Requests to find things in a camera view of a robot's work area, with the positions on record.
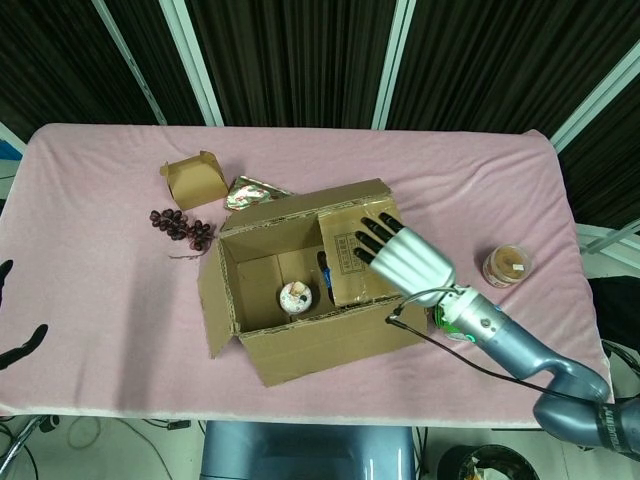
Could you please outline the wide white frame post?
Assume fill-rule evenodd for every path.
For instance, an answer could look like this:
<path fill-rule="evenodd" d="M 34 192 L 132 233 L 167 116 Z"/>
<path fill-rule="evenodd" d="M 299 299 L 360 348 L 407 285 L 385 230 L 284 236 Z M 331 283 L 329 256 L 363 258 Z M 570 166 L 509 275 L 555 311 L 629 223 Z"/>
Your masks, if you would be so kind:
<path fill-rule="evenodd" d="M 224 120 L 186 0 L 159 0 L 159 4 L 205 124 L 222 127 Z"/>
<path fill-rule="evenodd" d="M 417 0 L 396 0 L 371 129 L 385 130 Z"/>
<path fill-rule="evenodd" d="M 615 64 L 551 137 L 561 153 L 576 137 L 640 75 L 640 40 Z"/>

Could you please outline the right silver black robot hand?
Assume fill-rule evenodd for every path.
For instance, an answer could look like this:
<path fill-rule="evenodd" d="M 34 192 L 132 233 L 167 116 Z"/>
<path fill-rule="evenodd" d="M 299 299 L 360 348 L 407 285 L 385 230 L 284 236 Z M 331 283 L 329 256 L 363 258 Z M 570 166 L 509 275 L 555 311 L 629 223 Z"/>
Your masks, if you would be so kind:
<path fill-rule="evenodd" d="M 435 306 L 456 283 L 453 263 L 419 234 L 387 213 L 362 217 L 353 252 L 405 299 Z"/>

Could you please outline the dark bottle with blue label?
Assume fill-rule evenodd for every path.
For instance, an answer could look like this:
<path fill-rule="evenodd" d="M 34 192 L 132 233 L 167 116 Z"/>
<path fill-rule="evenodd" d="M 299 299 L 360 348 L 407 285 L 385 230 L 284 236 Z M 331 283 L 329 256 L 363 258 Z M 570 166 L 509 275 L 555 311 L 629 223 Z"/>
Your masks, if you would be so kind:
<path fill-rule="evenodd" d="M 327 289 L 327 294 L 328 294 L 328 298 L 331 301 L 332 304 L 334 304 L 334 296 L 333 296 L 333 288 L 332 288 L 332 282 L 331 282 L 331 276 L 330 276 L 330 269 L 327 263 L 327 257 L 326 257 L 326 253 L 324 251 L 319 251 L 317 253 L 317 263 L 319 266 L 319 269 L 322 273 L 322 277 Z"/>

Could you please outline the blue-grey robot torso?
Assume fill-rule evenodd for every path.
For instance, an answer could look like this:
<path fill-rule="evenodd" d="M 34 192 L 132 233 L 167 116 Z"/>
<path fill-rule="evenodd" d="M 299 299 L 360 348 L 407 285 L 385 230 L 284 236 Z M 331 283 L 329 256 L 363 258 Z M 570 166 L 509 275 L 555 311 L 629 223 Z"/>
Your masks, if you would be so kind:
<path fill-rule="evenodd" d="M 200 480 L 416 480 L 409 427 L 208 421 Z"/>

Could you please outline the gold red foil packet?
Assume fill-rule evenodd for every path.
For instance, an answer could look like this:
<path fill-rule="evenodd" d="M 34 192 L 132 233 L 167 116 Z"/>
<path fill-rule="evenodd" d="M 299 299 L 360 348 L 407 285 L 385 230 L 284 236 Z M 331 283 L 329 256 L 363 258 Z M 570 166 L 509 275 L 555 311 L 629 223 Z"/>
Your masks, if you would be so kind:
<path fill-rule="evenodd" d="M 293 196 L 292 192 L 240 175 L 234 179 L 224 200 L 224 208 L 241 211 L 254 205 Z"/>

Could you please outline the dark red grape bunch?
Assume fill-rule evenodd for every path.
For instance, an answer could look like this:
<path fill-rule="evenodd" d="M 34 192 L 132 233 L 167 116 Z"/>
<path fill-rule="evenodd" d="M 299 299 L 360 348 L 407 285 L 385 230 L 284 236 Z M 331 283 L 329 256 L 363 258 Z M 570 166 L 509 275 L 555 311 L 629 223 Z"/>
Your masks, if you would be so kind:
<path fill-rule="evenodd" d="M 174 242 L 185 241 L 194 252 L 186 258 L 204 255 L 213 243 L 215 227 L 199 219 L 190 220 L 182 210 L 152 210 L 149 220 L 153 228 L 166 234 Z"/>

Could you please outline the jar with orange label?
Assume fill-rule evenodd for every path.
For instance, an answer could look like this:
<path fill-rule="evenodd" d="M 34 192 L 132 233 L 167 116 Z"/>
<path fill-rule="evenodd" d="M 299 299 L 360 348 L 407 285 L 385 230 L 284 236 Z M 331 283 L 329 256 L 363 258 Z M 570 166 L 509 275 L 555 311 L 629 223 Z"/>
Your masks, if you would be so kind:
<path fill-rule="evenodd" d="M 484 260 L 484 279 L 496 288 L 508 288 L 524 281 L 532 271 L 528 253 L 518 245 L 496 247 Z"/>

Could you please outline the thin white frame post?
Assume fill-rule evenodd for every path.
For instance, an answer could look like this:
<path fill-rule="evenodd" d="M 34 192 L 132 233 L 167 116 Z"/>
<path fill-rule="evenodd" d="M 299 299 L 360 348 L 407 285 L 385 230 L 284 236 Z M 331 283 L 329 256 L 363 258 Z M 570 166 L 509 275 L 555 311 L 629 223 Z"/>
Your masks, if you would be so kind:
<path fill-rule="evenodd" d="M 107 4 L 104 0 L 91 0 L 91 3 L 99 15 L 102 23 L 107 29 L 111 39 L 116 45 L 119 53 L 128 66 L 131 74 L 133 75 L 138 87 L 144 95 L 151 111 L 153 112 L 156 121 L 159 125 L 167 125 L 167 119 L 161 110 L 161 107 L 156 100 L 153 92 L 151 91 L 137 61 L 135 60 L 126 40 L 124 39 L 121 30 L 116 24 Z"/>

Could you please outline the green snack bag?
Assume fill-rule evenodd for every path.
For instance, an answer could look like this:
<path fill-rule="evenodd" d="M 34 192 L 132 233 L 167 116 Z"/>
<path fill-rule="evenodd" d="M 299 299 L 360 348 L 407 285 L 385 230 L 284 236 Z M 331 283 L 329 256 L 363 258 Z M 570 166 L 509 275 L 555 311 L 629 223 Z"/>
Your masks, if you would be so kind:
<path fill-rule="evenodd" d="M 464 334 L 459 328 L 454 327 L 444 317 L 444 310 L 440 305 L 437 305 L 433 309 L 433 322 L 437 328 L 449 339 L 455 341 L 472 341 L 466 334 Z"/>

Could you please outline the small kraft paper box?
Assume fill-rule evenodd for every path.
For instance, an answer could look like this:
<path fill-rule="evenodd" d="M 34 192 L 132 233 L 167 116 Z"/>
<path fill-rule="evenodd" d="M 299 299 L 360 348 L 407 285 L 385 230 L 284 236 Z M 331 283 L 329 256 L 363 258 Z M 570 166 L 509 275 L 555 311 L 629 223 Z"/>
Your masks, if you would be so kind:
<path fill-rule="evenodd" d="M 165 163 L 159 173 L 166 180 L 174 202 L 181 210 L 190 210 L 225 198 L 229 187 L 217 157 L 208 151 Z"/>

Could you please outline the pink fleece tablecloth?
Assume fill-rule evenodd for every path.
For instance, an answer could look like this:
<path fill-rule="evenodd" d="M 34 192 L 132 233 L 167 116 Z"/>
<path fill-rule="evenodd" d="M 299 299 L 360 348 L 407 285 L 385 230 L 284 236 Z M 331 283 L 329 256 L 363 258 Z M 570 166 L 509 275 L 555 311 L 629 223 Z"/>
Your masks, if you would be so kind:
<path fill-rule="evenodd" d="M 458 278 L 540 340 L 609 372 L 556 153 L 540 133 L 49 124 L 29 140 L 0 215 L 0 352 L 39 325 L 43 343 L 0 371 L 0 415 L 293 420 L 433 426 L 534 425 L 536 393 L 490 378 L 468 342 L 458 358 L 422 342 L 266 387 L 243 346 L 208 352 L 199 263 L 149 223 L 171 198 L 160 167 L 214 153 L 297 194 L 368 179 Z M 483 277 L 518 245 L 530 275 Z"/>

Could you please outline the white patterned round cup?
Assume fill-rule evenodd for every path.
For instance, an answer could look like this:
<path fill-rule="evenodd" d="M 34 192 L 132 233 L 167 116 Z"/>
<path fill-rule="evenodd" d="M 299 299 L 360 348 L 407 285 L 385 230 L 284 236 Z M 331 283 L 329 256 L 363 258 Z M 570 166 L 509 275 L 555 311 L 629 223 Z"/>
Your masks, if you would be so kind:
<path fill-rule="evenodd" d="M 289 315 L 298 315 L 308 311 L 313 296 L 309 286 L 301 281 L 294 281 L 283 286 L 279 293 L 280 307 Z"/>

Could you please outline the black trash bin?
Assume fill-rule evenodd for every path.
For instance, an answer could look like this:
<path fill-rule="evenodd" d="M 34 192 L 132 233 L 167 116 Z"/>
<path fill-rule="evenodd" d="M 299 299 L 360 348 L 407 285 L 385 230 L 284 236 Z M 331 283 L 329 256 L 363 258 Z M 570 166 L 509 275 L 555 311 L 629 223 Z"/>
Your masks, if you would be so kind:
<path fill-rule="evenodd" d="M 459 445 L 440 458 L 437 480 L 540 480 L 533 466 L 515 450 L 497 444 Z"/>

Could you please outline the black pleated curtain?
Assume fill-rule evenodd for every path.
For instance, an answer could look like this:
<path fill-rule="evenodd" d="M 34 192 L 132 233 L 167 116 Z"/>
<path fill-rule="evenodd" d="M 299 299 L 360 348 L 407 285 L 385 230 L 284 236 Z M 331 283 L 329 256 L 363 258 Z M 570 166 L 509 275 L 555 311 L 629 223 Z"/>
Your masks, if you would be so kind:
<path fill-rule="evenodd" d="M 104 0 L 167 123 L 204 124 L 159 0 Z M 370 128 L 396 0 L 186 0 L 224 123 Z M 387 122 L 552 136 L 640 0 L 417 0 Z M 91 0 L 0 0 L 0 123 L 156 124 Z"/>

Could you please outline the large brown cardboard box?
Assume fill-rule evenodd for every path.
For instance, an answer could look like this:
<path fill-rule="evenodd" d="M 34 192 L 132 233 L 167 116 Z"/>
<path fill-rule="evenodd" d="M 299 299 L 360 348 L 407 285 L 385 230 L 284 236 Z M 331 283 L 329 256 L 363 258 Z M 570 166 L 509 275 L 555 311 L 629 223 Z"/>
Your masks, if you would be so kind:
<path fill-rule="evenodd" d="M 399 214 L 380 179 L 290 196 L 232 213 L 198 279 L 207 340 L 217 356 L 236 337 L 262 383 L 273 386 L 418 343 L 386 323 L 401 298 L 358 259 L 361 218 Z M 330 269 L 328 298 L 317 253 Z M 284 285 L 301 281 L 313 302 L 289 315 Z"/>

